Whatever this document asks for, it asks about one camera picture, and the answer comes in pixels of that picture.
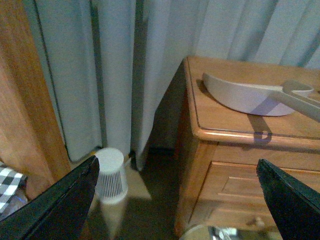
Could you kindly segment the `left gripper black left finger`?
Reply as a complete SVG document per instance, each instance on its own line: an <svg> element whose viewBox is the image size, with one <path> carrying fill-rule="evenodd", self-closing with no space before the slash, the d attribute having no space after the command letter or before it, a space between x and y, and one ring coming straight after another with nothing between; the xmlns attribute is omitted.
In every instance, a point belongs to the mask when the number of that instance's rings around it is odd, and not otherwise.
<svg viewBox="0 0 320 240"><path fill-rule="evenodd" d="M98 180L96 156L27 205L0 222L2 240L77 240L80 238Z"/></svg>

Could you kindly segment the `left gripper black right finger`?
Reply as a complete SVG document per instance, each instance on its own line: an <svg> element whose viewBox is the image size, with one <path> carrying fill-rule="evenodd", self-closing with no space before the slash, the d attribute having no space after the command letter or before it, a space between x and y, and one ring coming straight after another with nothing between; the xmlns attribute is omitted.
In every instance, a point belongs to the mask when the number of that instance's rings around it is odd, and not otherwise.
<svg viewBox="0 0 320 240"><path fill-rule="evenodd" d="M256 173L264 200L284 240L320 238L320 193L266 159Z"/></svg>

